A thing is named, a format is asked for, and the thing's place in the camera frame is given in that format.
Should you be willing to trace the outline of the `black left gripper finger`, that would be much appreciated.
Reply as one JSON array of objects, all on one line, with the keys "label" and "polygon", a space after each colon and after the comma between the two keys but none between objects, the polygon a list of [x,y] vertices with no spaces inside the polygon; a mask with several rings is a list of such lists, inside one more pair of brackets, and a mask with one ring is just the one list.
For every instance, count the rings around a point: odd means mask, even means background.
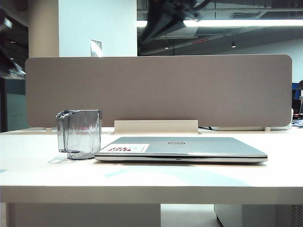
[{"label": "black left gripper finger", "polygon": [[[12,22],[4,9],[0,9],[0,31],[11,29]],[[0,47],[0,77],[4,79],[25,79],[26,73],[23,69],[8,57],[3,47]]]}]

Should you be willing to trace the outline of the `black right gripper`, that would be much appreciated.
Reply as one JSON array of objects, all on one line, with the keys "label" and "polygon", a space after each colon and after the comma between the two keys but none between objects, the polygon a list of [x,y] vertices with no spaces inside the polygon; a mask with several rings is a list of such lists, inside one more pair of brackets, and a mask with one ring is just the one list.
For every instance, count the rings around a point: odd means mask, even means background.
[{"label": "black right gripper", "polygon": [[184,20],[198,19],[209,0],[149,0],[148,20],[140,41],[145,44],[185,27]]}]

